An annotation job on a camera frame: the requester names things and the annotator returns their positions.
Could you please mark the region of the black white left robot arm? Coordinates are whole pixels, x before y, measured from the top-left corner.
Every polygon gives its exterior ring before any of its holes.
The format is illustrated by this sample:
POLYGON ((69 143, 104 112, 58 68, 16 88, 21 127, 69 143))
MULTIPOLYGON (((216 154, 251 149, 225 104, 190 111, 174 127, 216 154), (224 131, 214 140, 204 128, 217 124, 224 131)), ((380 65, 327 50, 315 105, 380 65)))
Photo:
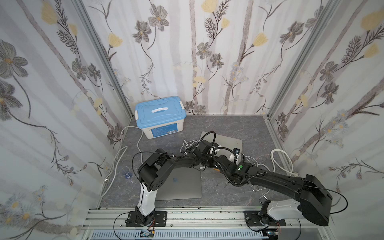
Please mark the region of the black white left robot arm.
POLYGON ((157 190, 174 169, 215 166, 211 154, 219 146, 216 136, 214 131, 207 132, 197 143, 186 148, 182 156, 175 156, 163 149, 157 149, 150 155, 135 174, 141 184, 141 194, 135 210, 128 213, 125 221, 127 227, 149 227, 155 223, 157 190))

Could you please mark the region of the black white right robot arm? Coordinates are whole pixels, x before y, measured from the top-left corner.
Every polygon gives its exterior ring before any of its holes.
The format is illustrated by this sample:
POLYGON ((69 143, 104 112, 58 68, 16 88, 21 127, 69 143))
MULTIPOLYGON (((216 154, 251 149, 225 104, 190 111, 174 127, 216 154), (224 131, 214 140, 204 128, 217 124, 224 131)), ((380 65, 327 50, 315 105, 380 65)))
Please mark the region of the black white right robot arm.
POLYGON ((263 203, 258 216, 263 225, 283 219, 304 218, 315 225, 328 226, 333 214, 333 197, 331 190, 326 189, 316 177, 290 177, 263 170, 246 162, 235 164, 226 156, 217 156, 218 150, 220 148, 214 149, 211 156, 216 167, 231 185, 257 185, 290 197, 287 201, 267 200, 263 203))

